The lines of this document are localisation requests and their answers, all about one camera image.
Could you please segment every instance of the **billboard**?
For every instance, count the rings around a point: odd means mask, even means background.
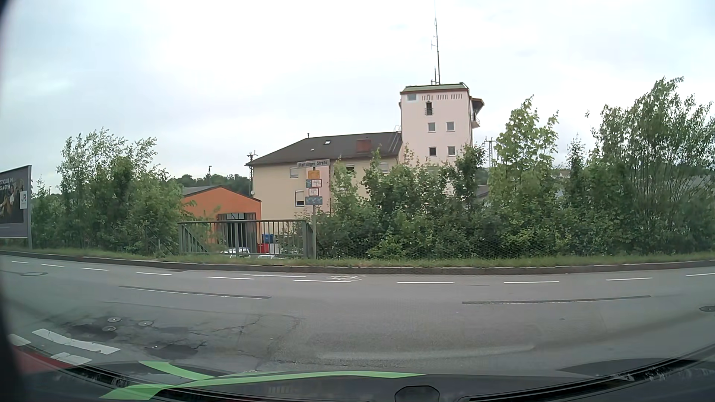
[[[0,239],[31,237],[31,173],[30,165],[0,172]]]

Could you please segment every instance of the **sky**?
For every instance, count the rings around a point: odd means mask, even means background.
[[[558,110],[557,162],[593,144],[605,104],[662,77],[715,100],[715,2],[14,0],[0,27],[0,170],[51,186],[67,137],[157,138],[172,175],[247,175],[247,155],[312,136],[391,131],[399,92],[464,82],[477,143],[534,95]],[[586,111],[591,111],[585,118]]]

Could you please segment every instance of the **metal railing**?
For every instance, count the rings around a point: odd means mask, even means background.
[[[307,220],[198,220],[178,225],[182,254],[315,258],[315,231]]]

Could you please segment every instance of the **wall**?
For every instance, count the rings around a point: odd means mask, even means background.
[[[216,216],[221,213],[254,212],[256,219],[261,219],[262,208],[260,201],[253,200],[252,198],[245,197],[244,195],[226,190],[222,187],[184,197],[184,202],[189,202],[190,200],[196,202],[196,205],[187,205],[184,207],[185,210],[199,217],[206,216],[215,219]],[[216,207],[219,206],[220,209],[214,212]]]
[[[396,158],[387,158],[383,162],[388,162],[390,167],[395,166]],[[323,197],[323,206],[318,207],[325,211],[330,211],[330,172],[335,161],[331,161],[330,167],[318,167],[320,178],[322,179],[322,188],[320,195]],[[369,159],[360,160],[343,160],[346,165],[355,167],[355,179],[353,181],[359,184],[365,176],[365,168],[370,166]],[[307,195],[305,188],[305,179],[307,171],[310,169],[299,169],[298,178],[290,178],[290,168],[295,164],[283,165],[259,165],[253,169],[253,180],[255,197],[262,201],[261,210],[263,219],[295,219],[296,214],[309,215],[312,212],[312,206],[295,207],[295,191],[304,191],[303,195]],[[358,194],[367,197],[367,192],[363,186],[358,186]]]
[[[425,114],[426,98],[432,99],[433,114]],[[407,146],[420,162],[428,160],[441,164],[455,157],[447,156],[447,147],[455,146],[455,151],[464,144],[472,143],[470,123],[469,93],[459,91],[434,91],[417,93],[416,101],[408,101],[408,95],[400,97],[402,114],[403,150]],[[428,123],[435,123],[435,132],[428,132]],[[454,132],[447,131],[447,122],[454,122]],[[437,147],[437,157],[428,157],[429,147]]]

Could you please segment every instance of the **road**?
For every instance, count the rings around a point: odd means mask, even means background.
[[[523,373],[668,358],[715,340],[715,313],[699,310],[715,305],[715,267],[326,275],[0,255],[0,271],[13,342],[76,363]]]

